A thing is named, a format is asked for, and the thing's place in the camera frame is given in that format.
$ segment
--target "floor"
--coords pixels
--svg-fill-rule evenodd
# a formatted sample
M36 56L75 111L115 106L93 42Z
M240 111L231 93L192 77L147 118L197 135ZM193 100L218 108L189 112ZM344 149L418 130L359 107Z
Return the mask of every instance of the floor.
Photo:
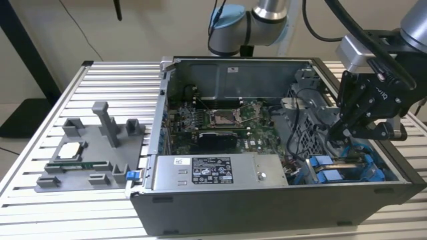
M19 107L19 104L0 104L0 125L8 119L9 115L13 113L17 107ZM11 138L0 137L0 147L16 153L21 153L28 141L29 141L29 138L11 139ZM0 149L0 180L5 176L16 158L17 158L17 155Z

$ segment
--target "power supply label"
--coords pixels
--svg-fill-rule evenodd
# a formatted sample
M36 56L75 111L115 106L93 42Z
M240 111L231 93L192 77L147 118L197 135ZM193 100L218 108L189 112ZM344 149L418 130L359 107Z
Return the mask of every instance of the power supply label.
M232 184L234 170L230 157L192 158L193 184Z

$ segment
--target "blue drive bracket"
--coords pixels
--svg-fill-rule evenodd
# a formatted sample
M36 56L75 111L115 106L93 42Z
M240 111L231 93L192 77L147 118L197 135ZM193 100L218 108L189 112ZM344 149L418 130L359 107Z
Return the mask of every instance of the blue drive bracket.
M322 165L331 165L334 164L332 158L330 156L312 156L310 158L310 164L314 168L322 166ZM316 184L324 184L331 181L342 181L343 177L338 170L322 170L316 174L318 182L315 180Z
M360 182L384 182L386 181L384 173L379 169L379 167L375 165L372 157L366 154L364 160L366 160L367 166L364 167L363 172L360 174Z

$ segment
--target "aluminum extrusion table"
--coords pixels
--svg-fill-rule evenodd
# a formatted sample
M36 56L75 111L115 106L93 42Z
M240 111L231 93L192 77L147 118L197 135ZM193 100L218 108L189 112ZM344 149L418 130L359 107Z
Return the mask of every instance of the aluminum extrusion table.
M336 78L344 67L326 62ZM108 113L119 124L132 117L147 125L140 153L145 165L147 144L160 85L159 62L95 62L83 66L49 115L0 183L0 239L156 239L147 236L124 189L36 193L33 186L64 135L68 117L99 124L91 107L108 101ZM410 113L402 122L404 142L394 142L410 164L427 180L427 127ZM427 239L427 191L402 205L382 208L358 227L303 229L184 237L180 239Z

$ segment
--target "wall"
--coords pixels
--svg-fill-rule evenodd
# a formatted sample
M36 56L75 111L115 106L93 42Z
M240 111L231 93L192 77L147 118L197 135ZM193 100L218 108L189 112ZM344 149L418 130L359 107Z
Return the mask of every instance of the wall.
M383 30L399 28L400 20L415 2L416 0L340 0L363 29ZM338 38L348 33L323 0L307 0L307 18L315 32L326 38ZM338 45L339 42L323 42L311 35L300 13L287 51L282 53L290 57L318 57L326 61L336 61Z
M159 61L161 56L208 55L214 0L63 0L104 61ZM228 0L250 8L256 0ZM15 11L51 73L64 88L84 60L100 60L59 0L12 0ZM275 56L278 46L258 47Z
M0 28L0 104L17 104L27 98L43 98L23 60Z

